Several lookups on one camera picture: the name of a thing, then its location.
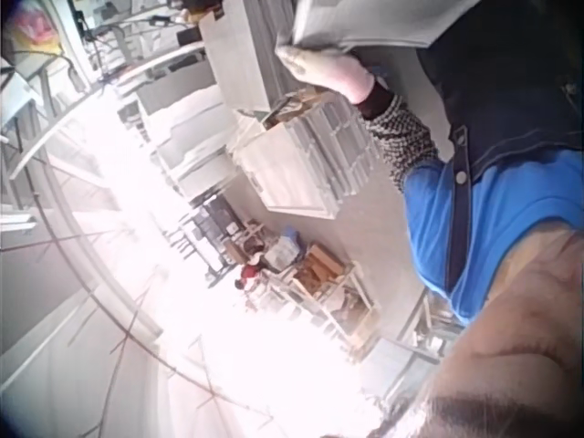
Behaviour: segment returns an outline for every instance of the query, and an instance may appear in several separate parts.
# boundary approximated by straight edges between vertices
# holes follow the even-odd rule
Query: stack of white panels
[[[268,210],[334,219],[368,182],[379,149],[355,109],[327,93],[237,153]]]

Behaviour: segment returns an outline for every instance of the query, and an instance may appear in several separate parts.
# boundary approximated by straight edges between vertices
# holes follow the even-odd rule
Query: cardboard box
[[[308,256],[316,258],[320,264],[324,265],[331,272],[333,278],[345,273],[345,266],[323,245],[313,244],[308,250]]]

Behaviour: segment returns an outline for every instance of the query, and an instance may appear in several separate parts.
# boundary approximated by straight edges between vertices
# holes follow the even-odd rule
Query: white board
[[[480,0],[299,0],[302,47],[428,47]]]

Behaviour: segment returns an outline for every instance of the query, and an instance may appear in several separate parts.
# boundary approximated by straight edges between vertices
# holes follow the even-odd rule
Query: apron button
[[[463,185],[464,183],[466,183],[467,179],[468,178],[466,177],[465,172],[460,171],[456,174],[456,183],[459,185]]]

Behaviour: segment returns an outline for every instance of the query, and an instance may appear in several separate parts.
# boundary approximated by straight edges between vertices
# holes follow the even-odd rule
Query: person
[[[451,125],[448,162],[356,58],[276,52],[356,105],[403,193],[417,273],[468,325],[388,436],[584,436],[579,94],[535,7],[483,0],[417,51]]]
[[[239,278],[235,281],[235,288],[237,290],[245,290],[245,287],[249,283],[250,280],[254,280],[257,276],[259,276],[260,272],[262,271],[262,266],[260,264],[250,265],[246,263],[241,268],[241,274]]]

